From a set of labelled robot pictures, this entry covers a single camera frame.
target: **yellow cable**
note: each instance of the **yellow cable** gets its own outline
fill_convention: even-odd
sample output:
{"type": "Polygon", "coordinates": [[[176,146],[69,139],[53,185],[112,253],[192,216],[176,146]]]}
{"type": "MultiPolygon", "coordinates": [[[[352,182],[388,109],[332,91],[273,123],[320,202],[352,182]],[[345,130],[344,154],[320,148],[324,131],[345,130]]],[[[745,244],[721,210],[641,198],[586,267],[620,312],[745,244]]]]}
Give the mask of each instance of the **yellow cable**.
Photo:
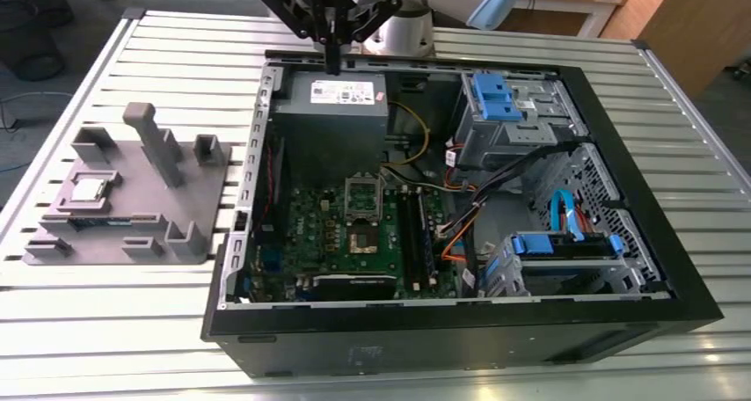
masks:
{"type": "Polygon", "coordinates": [[[422,118],[417,115],[417,113],[414,111],[412,111],[412,108],[409,108],[406,105],[404,105],[401,102],[394,102],[393,100],[390,102],[388,102],[392,105],[398,106],[401,109],[404,109],[406,111],[406,113],[409,113],[409,115],[412,115],[412,117],[416,119],[416,121],[420,123],[420,127],[422,127],[422,133],[424,133],[424,139],[422,139],[422,148],[420,148],[420,151],[416,153],[416,155],[413,157],[406,158],[404,161],[397,161],[397,162],[386,162],[384,165],[388,166],[398,166],[398,165],[406,165],[410,162],[413,162],[421,155],[424,155],[425,151],[426,151],[426,146],[430,142],[430,129],[426,127],[426,124],[424,123],[422,118]]]}

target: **power supply label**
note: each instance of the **power supply label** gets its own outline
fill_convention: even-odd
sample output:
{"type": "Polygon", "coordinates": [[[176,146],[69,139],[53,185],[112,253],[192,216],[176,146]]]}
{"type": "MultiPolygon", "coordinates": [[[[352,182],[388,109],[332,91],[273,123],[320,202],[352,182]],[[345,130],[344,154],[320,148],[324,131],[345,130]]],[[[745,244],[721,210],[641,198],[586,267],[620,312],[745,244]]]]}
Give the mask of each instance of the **power supply label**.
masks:
{"type": "Polygon", "coordinates": [[[316,80],[309,90],[310,104],[374,105],[372,82],[316,80]]]}

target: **slotted metal table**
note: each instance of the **slotted metal table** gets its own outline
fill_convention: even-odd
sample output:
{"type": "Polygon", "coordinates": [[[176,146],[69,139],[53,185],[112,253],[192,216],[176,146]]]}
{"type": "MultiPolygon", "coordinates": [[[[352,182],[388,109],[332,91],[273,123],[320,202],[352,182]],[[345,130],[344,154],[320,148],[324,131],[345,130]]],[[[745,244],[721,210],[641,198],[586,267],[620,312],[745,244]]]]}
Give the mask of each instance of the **slotted metal table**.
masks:
{"type": "Polygon", "coordinates": [[[736,399],[751,393],[749,180],[654,56],[618,40],[436,29],[441,57],[582,68],[725,319],[589,365],[252,381],[200,341],[213,262],[28,266],[81,125],[136,140],[150,102],[178,141],[232,143],[213,248],[230,224],[262,51],[306,50],[270,18],[148,11],[117,25],[0,214],[0,397],[736,399]]]}

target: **motherboard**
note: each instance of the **motherboard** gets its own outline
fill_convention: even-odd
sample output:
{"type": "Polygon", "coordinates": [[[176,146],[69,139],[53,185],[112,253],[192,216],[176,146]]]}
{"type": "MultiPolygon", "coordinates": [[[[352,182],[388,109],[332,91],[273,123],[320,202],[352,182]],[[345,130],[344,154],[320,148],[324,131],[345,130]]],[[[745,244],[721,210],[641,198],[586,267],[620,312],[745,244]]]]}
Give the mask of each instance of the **motherboard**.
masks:
{"type": "Polygon", "coordinates": [[[454,297],[454,265],[433,255],[442,203],[436,190],[384,187],[370,178],[293,188],[285,243],[254,253],[264,301],[310,301],[321,291],[326,300],[352,299],[352,291],[366,299],[454,297]]]}

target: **green motherboard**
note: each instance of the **green motherboard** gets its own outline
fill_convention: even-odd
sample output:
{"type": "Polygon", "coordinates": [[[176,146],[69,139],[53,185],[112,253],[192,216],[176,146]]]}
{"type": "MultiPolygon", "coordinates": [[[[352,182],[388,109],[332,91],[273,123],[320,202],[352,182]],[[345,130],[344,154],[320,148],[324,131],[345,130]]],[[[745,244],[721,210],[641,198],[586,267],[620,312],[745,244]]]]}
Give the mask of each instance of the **green motherboard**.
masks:
{"type": "Polygon", "coordinates": [[[442,264],[433,271],[432,285],[418,288],[404,279],[400,239],[414,230],[404,230],[398,198],[420,193],[425,226],[433,230],[444,221],[444,204],[437,191],[410,187],[385,188],[376,197],[373,188],[353,184],[328,189],[294,188],[288,206],[285,244],[281,249],[261,245],[258,259],[274,266],[262,273],[268,301],[298,300],[298,287],[306,277],[321,274],[372,274],[396,277],[394,299],[456,296],[456,269],[442,264]],[[376,212],[370,220],[352,220],[350,212],[376,212]]]}

